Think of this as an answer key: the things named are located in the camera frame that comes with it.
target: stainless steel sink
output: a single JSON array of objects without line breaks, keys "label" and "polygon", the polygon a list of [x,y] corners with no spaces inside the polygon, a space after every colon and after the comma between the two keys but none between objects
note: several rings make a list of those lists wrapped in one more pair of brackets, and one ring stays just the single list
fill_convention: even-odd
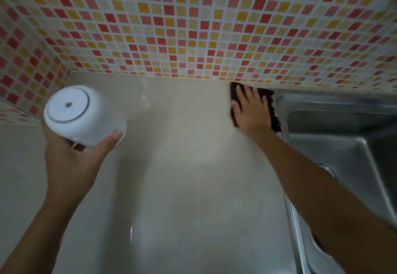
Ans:
[{"label": "stainless steel sink", "polygon": [[[360,95],[279,94],[282,137],[397,231],[397,99]],[[344,273],[292,204],[301,273]]]}]

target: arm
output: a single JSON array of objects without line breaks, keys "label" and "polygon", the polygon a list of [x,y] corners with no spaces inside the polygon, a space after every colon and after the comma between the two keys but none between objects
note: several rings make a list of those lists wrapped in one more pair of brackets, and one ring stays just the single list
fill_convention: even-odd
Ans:
[{"label": "arm", "polygon": [[48,188],[43,206],[0,269],[0,274],[49,274],[54,268],[62,236],[77,206],[94,185],[106,155],[121,138],[115,131],[93,151],[58,136],[43,123],[47,140],[45,160]]},{"label": "arm", "polygon": [[397,234],[353,194],[272,130],[266,98],[237,88],[240,129],[259,145],[288,198],[327,252],[347,273],[391,273],[397,268]]}]

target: circular white disc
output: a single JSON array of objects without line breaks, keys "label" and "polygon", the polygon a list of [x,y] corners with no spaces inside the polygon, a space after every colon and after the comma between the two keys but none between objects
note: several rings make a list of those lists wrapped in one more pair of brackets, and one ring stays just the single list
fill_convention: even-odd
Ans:
[{"label": "circular white disc", "polygon": [[87,94],[76,88],[65,88],[48,102],[48,115],[57,121],[70,121],[84,113],[88,106]]}]

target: black cloth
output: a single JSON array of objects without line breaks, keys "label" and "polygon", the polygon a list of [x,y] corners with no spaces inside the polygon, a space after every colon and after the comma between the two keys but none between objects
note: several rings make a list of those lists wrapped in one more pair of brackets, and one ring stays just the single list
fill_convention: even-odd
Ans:
[{"label": "black cloth", "polygon": [[[230,100],[231,101],[232,100],[237,101],[239,103],[239,106],[240,106],[240,109],[241,109],[241,102],[240,102],[240,100],[239,100],[239,98],[237,96],[237,92],[236,92],[236,87],[238,85],[241,87],[241,90],[243,91],[244,96],[246,96],[245,95],[245,90],[244,90],[244,85],[239,84],[238,82],[231,82],[230,83]],[[259,93],[259,96],[261,97],[261,99],[262,99],[263,96],[266,96],[266,100],[268,101],[268,107],[269,107],[270,118],[271,118],[271,129],[273,131],[275,131],[275,132],[281,132],[280,121],[278,120],[277,116],[275,115],[275,109],[272,106],[273,98],[271,96],[274,94],[274,91],[271,91],[271,90],[268,90],[268,89],[258,88],[258,93]],[[233,108],[231,108],[230,116],[233,119],[234,126],[235,127],[239,127],[237,125],[236,119],[234,118]]]}]

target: sink drain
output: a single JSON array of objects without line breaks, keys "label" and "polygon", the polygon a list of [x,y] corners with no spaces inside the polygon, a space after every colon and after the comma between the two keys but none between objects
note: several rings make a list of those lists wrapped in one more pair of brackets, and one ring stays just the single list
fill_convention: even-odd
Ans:
[{"label": "sink drain", "polygon": [[[332,178],[337,179],[335,171],[332,170],[332,168],[330,168],[328,165],[323,164],[323,163],[317,163],[317,165],[323,169],[328,175],[330,175]],[[327,250],[325,249],[325,247],[323,246],[323,244],[321,244],[321,241],[318,239],[317,236],[315,236],[313,234],[313,232],[311,232],[312,237],[313,237],[313,241],[316,243],[317,247],[323,251],[325,254],[328,254]]]}]

